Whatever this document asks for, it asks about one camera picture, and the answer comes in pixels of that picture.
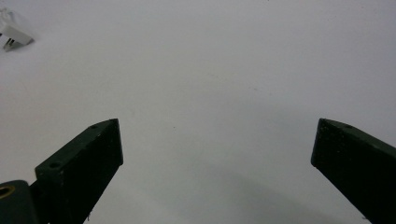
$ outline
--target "white power adapter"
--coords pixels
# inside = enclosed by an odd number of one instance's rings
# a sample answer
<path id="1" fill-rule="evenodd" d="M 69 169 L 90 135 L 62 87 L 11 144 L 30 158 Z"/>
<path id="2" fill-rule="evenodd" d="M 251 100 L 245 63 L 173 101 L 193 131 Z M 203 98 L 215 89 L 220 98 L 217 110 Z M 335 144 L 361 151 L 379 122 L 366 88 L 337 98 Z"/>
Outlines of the white power adapter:
<path id="1" fill-rule="evenodd" d="M 6 7 L 0 9 L 0 36 L 8 37 L 7 43 L 3 46 L 5 51 L 13 49 L 17 43 L 27 45 L 33 40 L 29 32 L 12 20 L 11 13 Z"/>

